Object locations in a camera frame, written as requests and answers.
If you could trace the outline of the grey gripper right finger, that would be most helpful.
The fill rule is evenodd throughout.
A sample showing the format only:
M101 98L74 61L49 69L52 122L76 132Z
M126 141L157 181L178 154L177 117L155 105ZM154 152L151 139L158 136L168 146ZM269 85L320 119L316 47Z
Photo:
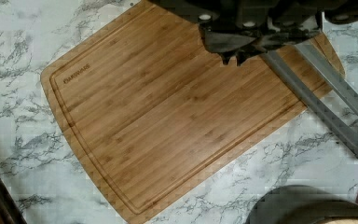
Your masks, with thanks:
M345 147L354 154L354 157L358 159L358 133L346 125L316 97L313 91L302 82L277 52L270 51L262 54L261 57L296 97L310 108Z

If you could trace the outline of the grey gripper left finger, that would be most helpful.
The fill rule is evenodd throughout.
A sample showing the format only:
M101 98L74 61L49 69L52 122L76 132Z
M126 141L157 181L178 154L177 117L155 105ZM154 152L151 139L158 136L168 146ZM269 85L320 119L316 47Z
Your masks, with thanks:
M295 45L296 50L319 72L326 83L358 116L358 93L312 44Z

